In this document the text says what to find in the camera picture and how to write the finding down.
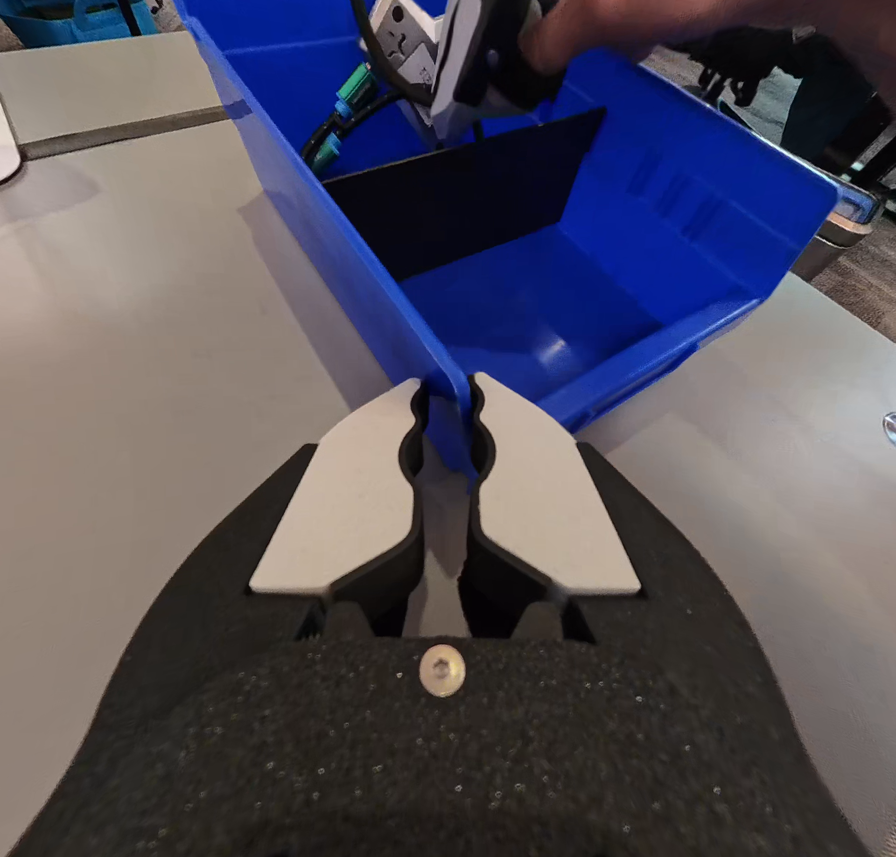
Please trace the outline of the blue floor crate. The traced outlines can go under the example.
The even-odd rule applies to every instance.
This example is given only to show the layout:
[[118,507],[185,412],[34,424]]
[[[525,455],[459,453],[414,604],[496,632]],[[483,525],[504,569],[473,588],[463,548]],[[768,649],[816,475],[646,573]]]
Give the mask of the blue floor crate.
[[159,32],[146,0],[1,0],[1,19],[27,49]]

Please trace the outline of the blue plastic bin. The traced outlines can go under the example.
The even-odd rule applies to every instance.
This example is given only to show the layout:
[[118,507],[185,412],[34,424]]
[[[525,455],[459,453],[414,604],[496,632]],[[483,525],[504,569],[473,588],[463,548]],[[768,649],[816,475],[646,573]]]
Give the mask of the blue plastic bin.
[[556,224],[397,282],[323,188],[426,155],[392,105],[320,180],[300,156],[362,60],[349,0],[175,0],[258,181],[306,260],[265,263],[290,308],[316,273],[392,384],[426,381],[427,436],[470,474],[468,378],[484,371],[571,433],[675,370],[767,300],[835,186],[651,70],[580,56],[553,105],[485,138],[607,112]]

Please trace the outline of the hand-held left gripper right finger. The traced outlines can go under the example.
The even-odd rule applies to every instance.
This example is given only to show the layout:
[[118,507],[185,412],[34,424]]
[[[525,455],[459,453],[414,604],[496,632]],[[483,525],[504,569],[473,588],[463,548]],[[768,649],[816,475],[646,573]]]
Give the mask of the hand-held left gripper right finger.
[[513,631],[533,606],[564,622],[577,599],[643,584],[582,446],[545,410],[484,371],[472,398],[465,606],[472,631]]

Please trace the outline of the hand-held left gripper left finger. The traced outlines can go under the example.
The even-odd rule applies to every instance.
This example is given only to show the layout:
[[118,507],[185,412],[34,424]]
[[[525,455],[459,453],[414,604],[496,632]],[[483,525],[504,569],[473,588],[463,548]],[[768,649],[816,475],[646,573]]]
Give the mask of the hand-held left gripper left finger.
[[250,578],[257,596],[356,604],[375,631],[402,631],[423,576],[420,489],[428,388],[409,379],[311,445]]

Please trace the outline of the grey trash bin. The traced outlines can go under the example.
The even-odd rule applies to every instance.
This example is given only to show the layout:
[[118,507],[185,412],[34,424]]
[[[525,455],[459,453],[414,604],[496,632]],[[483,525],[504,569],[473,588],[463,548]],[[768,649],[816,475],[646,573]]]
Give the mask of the grey trash bin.
[[852,188],[839,190],[838,201],[790,272],[810,282],[846,251],[870,236],[883,214],[883,201],[876,195]]

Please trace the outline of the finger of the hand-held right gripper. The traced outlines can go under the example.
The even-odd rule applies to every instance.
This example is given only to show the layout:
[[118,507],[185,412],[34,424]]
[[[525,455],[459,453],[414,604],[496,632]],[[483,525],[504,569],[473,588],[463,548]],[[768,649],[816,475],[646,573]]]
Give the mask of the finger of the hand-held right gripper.
[[435,63],[430,122],[437,139],[459,139],[492,115],[494,95],[476,34],[484,0],[448,0]]

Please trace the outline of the silver stand base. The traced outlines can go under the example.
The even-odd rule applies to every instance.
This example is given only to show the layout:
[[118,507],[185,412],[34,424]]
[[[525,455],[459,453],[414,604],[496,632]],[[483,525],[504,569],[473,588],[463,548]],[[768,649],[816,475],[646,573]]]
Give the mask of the silver stand base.
[[3,100],[0,109],[0,141],[0,182],[4,185],[17,175],[23,165],[23,157]]

